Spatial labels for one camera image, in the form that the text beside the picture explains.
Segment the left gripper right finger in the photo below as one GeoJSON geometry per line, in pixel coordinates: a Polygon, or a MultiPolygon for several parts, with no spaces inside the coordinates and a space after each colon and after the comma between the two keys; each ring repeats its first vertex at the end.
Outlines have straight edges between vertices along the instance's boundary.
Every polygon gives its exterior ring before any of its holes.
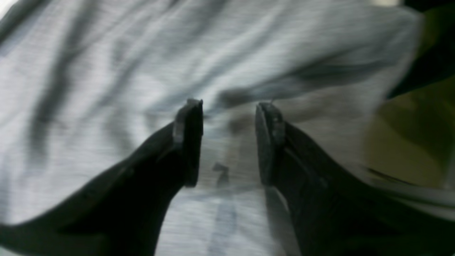
{"type": "Polygon", "coordinates": [[[273,104],[257,104],[261,181],[286,200],[303,256],[453,256],[454,222],[357,179],[273,104]]]}

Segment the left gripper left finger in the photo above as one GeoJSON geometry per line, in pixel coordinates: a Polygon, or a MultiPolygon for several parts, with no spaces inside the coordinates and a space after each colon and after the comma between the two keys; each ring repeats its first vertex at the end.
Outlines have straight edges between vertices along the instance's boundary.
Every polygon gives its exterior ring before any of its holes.
{"type": "Polygon", "coordinates": [[[173,197],[197,184],[202,137],[203,101],[188,99],[173,122],[56,207],[1,225],[1,246],[21,256],[153,256],[173,197]]]}

